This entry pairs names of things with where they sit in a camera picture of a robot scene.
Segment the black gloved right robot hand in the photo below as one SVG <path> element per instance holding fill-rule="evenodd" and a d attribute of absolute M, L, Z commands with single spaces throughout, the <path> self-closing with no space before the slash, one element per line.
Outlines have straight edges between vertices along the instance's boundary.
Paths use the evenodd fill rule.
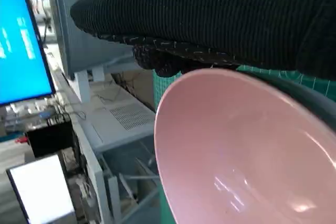
<path fill-rule="evenodd" d="M 335 0 L 78 0 L 70 16 L 160 77 L 247 65 L 335 80 Z"/>

